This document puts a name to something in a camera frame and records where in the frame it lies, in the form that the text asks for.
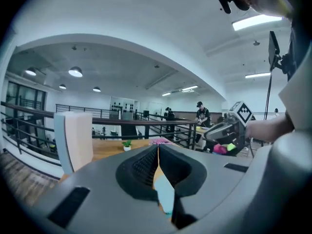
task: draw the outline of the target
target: wooden floor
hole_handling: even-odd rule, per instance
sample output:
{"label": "wooden floor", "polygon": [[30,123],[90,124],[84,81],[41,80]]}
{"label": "wooden floor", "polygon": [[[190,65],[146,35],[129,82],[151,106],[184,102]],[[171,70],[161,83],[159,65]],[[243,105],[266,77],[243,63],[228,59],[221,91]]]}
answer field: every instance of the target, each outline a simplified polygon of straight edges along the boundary
{"label": "wooden floor", "polygon": [[25,166],[8,152],[0,155],[0,167],[11,192],[28,206],[58,182]]}

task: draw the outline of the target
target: person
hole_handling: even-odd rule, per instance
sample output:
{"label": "person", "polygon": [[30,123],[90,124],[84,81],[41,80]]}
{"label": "person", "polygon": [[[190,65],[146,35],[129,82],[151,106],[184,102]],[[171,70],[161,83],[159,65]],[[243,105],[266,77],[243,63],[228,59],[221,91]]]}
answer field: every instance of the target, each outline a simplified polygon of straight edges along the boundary
{"label": "person", "polygon": [[[201,127],[210,127],[210,116],[209,116],[209,110],[207,108],[204,107],[203,103],[201,101],[199,101],[197,103],[197,107],[199,108],[199,110],[196,113],[196,118],[195,120],[198,121],[198,126]],[[195,142],[198,143],[200,140],[201,135],[197,134],[196,135],[196,139]]]}
{"label": "person", "polygon": [[[167,117],[168,117],[168,110],[169,110],[170,108],[169,107],[167,107],[166,108],[166,110],[165,110],[165,112],[164,112],[164,118],[167,120]],[[166,126],[166,132],[168,132],[169,131],[169,125],[167,125]]]}
{"label": "person", "polygon": [[275,108],[274,112],[275,112],[275,118],[279,117],[279,113],[278,113],[278,109],[277,108]]}
{"label": "person", "polygon": [[[234,0],[235,5],[241,10],[250,7],[261,14],[269,16],[282,16],[292,23],[289,52],[283,57],[283,70],[290,80],[302,62],[310,44],[307,32],[311,23],[304,16],[309,8],[308,0]],[[270,120],[249,121],[246,126],[246,138],[256,138],[266,142],[274,142],[280,136],[293,131],[293,123],[286,112]]]}
{"label": "person", "polygon": [[[172,109],[170,107],[167,107],[166,108],[166,113],[167,113],[167,116],[165,117],[166,120],[175,120],[175,114],[174,112],[172,111]],[[166,132],[168,133],[174,133],[175,131],[175,126],[174,125],[167,125],[166,127]],[[173,139],[174,138],[174,135],[169,135],[168,136],[169,139]]]}

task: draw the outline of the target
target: wooden table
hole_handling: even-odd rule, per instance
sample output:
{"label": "wooden table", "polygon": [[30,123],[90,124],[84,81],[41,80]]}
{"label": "wooden table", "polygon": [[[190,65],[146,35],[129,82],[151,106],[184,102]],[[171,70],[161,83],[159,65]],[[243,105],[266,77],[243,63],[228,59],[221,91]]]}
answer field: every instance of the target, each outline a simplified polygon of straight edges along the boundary
{"label": "wooden table", "polygon": [[196,127],[196,133],[199,135],[204,135],[205,132],[207,132],[209,129],[202,129],[201,127]]}
{"label": "wooden table", "polygon": [[[101,140],[101,139],[93,139],[93,158],[92,161],[99,160],[102,158],[106,158],[112,155],[121,154],[125,151],[123,150],[122,143],[125,140]],[[149,146],[149,139],[135,139],[131,141],[131,149],[136,149],[144,146]],[[155,175],[154,175],[154,182],[155,180],[163,175],[161,168],[158,166]],[[59,183],[64,181],[68,178],[69,175],[64,174],[62,178],[59,180]]]}

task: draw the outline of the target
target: pink object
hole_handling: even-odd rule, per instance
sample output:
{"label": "pink object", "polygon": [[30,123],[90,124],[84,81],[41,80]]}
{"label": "pink object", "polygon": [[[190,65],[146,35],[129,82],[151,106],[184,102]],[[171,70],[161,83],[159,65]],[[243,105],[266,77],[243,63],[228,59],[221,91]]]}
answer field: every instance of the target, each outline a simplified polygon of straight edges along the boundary
{"label": "pink object", "polygon": [[227,153],[227,149],[224,146],[221,146],[220,144],[217,144],[214,146],[214,153],[217,154],[226,154]]}
{"label": "pink object", "polygon": [[150,145],[172,144],[172,142],[170,142],[166,138],[154,138],[150,139],[149,144]]}

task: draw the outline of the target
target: metal railing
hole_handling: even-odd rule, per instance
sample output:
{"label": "metal railing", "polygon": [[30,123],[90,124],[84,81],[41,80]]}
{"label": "metal railing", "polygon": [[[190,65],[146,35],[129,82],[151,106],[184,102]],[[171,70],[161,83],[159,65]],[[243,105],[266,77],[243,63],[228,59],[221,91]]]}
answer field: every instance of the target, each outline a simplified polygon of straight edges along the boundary
{"label": "metal railing", "polygon": [[[58,152],[57,152],[57,146],[55,143],[55,140],[47,139],[45,135],[45,131],[51,131],[54,132],[54,129],[47,128],[42,125],[37,125],[36,121],[38,119],[41,119],[42,121],[44,118],[53,118],[54,113],[43,111],[43,110],[37,110],[37,109],[31,109],[27,107],[17,106],[13,105],[7,102],[1,102],[1,106],[4,106],[5,108],[13,109],[13,116],[8,115],[4,112],[1,112],[1,114],[5,117],[2,117],[2,131],[6,133],[6,135],[3,135],[3,138],[6,139],[8,142],[10,142],[12,145],[17,147],[19,150],[19,153],[27,153],[31,156],[34,156],[36,158],[40,158],[37,155],[34,155],[33,153],[29,152],[29,150],[42,154],[44,156],[59,159]],[[24,116],[19,117],[18,112],[24,112],[27,113],[27,119],[24,118]],[[190,121],[190,120],[175,120],[175,121],[158,121],[158,120],[143,120],[141,118],[140,120],[121,120],[121,119],[106,119],[106,118],[99,118],[94,117],[92,120],[93,124],[100,124],[100,125],[116,125],[116,126],[144,126],[145,131],[142,135],[133,135],[133,136],[118,136],[118,135],[112,135],[112,136],[103,136],[103,135],[92,135],[92,138],[100,138],[100,139],[149,139],[150,137],[168,137],[168,139],[171,139],[173,143],[177,143],[183,147],[194,149],[195,147],[195,136],[196,136],[196,121]],[[183,131],[178,132],[164,132],[160,131],[160,133],[151,135],[150,129],[165,129],[166,125],[172,125],[172,126],[181,126],[184,125]],[[44,137],[38,136],[37,129],[43,130]],[[177,135],[185,135],[187,138],[180,138]],[[59,163],[55,163],[51,160],[43,159],[46,162],[56,164],[60,166]]]}
{"label": "metal railing", "polygon": [[98,109],[98,108],[88,108],[88,107],[76,107],[69,105],[56,104],[56,112],[86,112],[91,113],[93,117],[96,118],[105,118],[105,119],[118,119],[118,110],[107,110],[107,109]]}
{"label": "metal railing", "polygon": [[[60,164],[57,162],[40,158],[27,150],[29,149],[33,152],[53,159],[59,159],[55,141],[45,137],[45,131],[54,132],[54,129],[31,123],[36,122],[38,119],[44,120],[45,117],[53,118],[54,113],[12,105],[3,101],[1,102],[1,106],[13,109],[13,116],[4,112],[0,112],[3,116],[5,116],[1,119],[2,131],[7,134],[6,136],[3,135],[3,138],[17,147],[20,154],[27,153],[46,162],[60,166]],[[31,114],[32,116],[27,117],[25,120],[24,116],[17,117],[17,112],[24,112]],[[34,129],[34,133],[29,131],[30,128]],[[44,138],[38,136],[38,129],[43,130]]]}
{"label": "metal railing", "polygon": [[174,120],[168,120],[168,117],[161,115],[148,114],[144,116],[144,113],[136,112],[135,118],[138,120],[148,120],[152,122],[162,122],[162,124],[151,124],[151,129],[158,133],[159,136],[169,136],[176,143],[182,147],[192,149],[195,147],[196,137],[196,125],[197,121],[185,120],[180,118],[174,118]]}
{"label": "metal railing", "polygon": [[[16,99],[15,96],[7,96],[6,100],[13,100]],[[19,106],[22,107],[30,107],[30,108],[41,108],[41,102],[40,101],[34,101],[31,99],[23,99],[21,96],[18,99]]]}

